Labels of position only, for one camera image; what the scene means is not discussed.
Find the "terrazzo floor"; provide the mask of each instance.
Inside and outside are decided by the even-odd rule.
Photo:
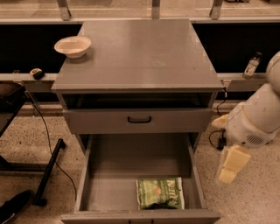
[[[12,162],[47,163],[51,154],[46,129],[40,116],[32,116],[32,109],[24,106],[0,138],[0,155]],[[42,108],[49,129],[52,150],[59,138],[66,148],[61,150],[57,162],[70,175],[78,188],[83,153],[67,127],[59,108]],[[280,223],[280,135],[258,150],[228,186],[215,183],[220,153],[209,143],[209,125],[195,153],[196,164],[209,210],[220,212],[217,224]],[[215,141],[218,136],[212,135]],[[41,174],[0,175],[0,204],[26,189],[37,191]],[[28,206],[11,223],[61,224],[60,216],[74,210],[74,188],[69,178],[55,165],[44,195],[46,206]]]

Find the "drawer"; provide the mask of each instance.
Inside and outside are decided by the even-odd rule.
[[[62,94],[68,109],[207,108],[212,92],[152,92]]]
[[[74,134],[201,132],[211,108],[66,109],[64,117]]]
[[[137,179],[181,177],[185,209],[138,210]],[[66,224],[214,223],[187,134],[90,136],[74,212]]]

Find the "small bottle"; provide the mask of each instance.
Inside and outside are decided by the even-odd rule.
[[[253,74],[255,73],[256,68],[261,62],[262,54],[257,52],[253,58],[250,59],[248,65],[243,73],[243,78],[249,80],[252,78]]]

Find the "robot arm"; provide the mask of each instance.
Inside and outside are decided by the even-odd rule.
[[[280,130],[280,52],[270,60],[266,73],[268,83],[228,114],[225,130],[230,144],[262,147]]]
[[[280,130],[280,52],[270,60],[266,74],[267,83],[212,123],[227,133],[227,147],[217,171],[219,182],[231,183],[249,161],[249,148],[264,146]]]

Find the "green snack bag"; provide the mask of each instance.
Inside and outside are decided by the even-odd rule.
[[[136,188],[139,210],[185,208],[182,178],[138,179]]]

